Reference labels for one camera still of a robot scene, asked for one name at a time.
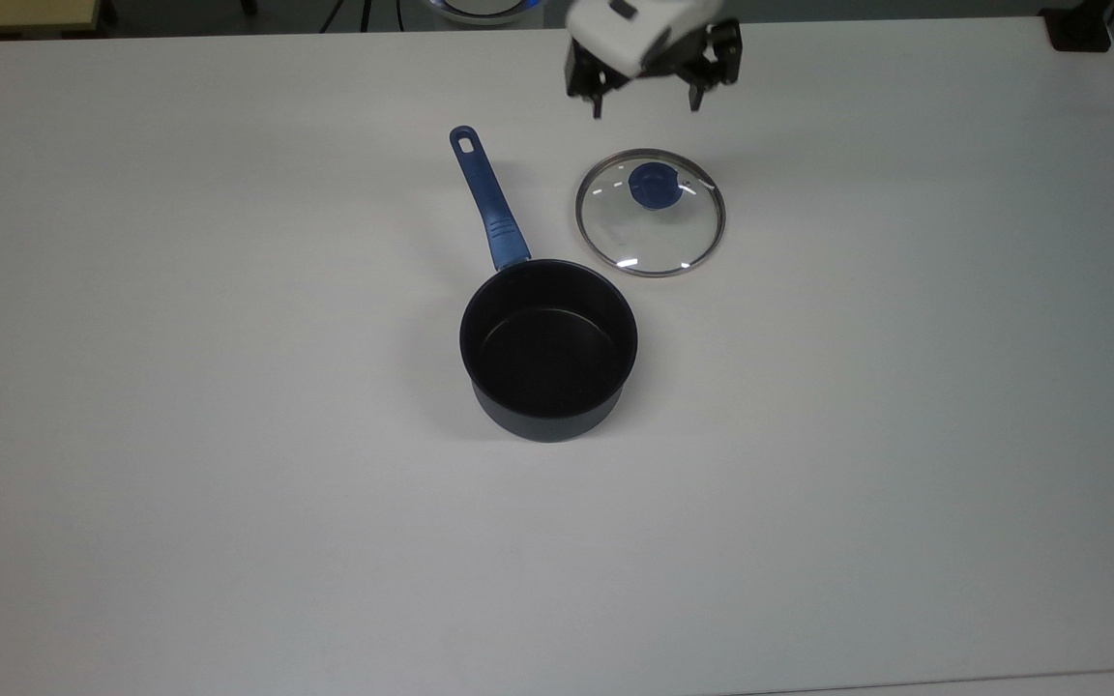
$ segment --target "table surface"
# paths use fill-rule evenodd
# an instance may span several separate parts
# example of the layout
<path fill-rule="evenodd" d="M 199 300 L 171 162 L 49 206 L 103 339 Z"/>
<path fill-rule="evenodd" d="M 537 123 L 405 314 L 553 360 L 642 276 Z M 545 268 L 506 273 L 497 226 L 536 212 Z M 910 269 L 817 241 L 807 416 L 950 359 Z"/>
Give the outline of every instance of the table surface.
<path fill-rule="evenodd" d="M 0 45 L 0 696 L 637 693 L 1114 669 L 1114 52 L 1034 18 L 747 26 L 685 110 L 560 32 Z M 600 158 L 730 225 L 518 441 L 447 141 L 596 265 Z"/>
<path fill-rule="evenodd" d="M 844 692 L 813 692 L 844 696 Z M 854 688 L 852 696 L 1114 696 L 1114 673 Z"/>
<path fill-rule="evenodd" d="M 0 0 L 0 32 L 94 28 L 98 0 Z"/>

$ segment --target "blue knob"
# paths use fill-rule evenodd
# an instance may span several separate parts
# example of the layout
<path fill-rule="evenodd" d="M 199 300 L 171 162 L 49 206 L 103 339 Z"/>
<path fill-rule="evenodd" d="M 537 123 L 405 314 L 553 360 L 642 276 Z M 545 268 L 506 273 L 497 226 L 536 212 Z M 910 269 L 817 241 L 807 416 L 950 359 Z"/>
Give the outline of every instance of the blue knob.
<path fill-rule="evenodd" d="M 644 163 L 631 173 L 631 195 L 648 210 L 659 210 L 677 203 L 677 170 L 665 163 Z"/>

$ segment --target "glass lid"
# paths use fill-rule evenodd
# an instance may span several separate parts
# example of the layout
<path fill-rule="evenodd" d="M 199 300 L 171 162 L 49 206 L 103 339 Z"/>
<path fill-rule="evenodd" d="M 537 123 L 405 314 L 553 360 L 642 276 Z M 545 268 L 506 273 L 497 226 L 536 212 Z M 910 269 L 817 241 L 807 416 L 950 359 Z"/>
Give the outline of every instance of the glass lid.
<path fill-rule="evenodd" d="M 724 198 L 698 165 L 666 150 L 625 150 L 583 178 L 575 219 L 623 272 L 667 276 L 707 258 L 724 234 Z"/>

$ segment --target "robotic arm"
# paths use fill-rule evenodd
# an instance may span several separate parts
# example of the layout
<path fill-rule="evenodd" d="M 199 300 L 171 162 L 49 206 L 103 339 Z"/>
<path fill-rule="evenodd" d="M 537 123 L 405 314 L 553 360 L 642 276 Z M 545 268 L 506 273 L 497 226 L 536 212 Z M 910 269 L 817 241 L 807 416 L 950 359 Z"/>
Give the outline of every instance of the robotic arm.
<path fill-rule="evenodd" d="M 737 82 L 737 19 L 707 26 L 723 0 L 575 0 L 566 17 L 571 41 L 566 94 L 592 102 L 632 79 L 676 75 L 690 85 L 691 110 L 716 85 Z M 711 48 L 712 56 L 707 56 Z"/>

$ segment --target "saucepan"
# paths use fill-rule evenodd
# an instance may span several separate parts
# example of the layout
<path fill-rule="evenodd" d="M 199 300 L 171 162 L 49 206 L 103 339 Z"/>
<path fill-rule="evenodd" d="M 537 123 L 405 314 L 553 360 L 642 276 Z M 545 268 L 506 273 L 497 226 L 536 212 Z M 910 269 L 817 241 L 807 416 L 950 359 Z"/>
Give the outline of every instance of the saucepan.
<path fill-rule="evenodd" d="M 532 261 L 476 130 L 455 128 L 450 143 L 496 267 L 459 329 L 476 399 L 524 439 L 583 435 L 609 414 L 634 367 L 638 331 L 631 304 L 592 268 Z"/>

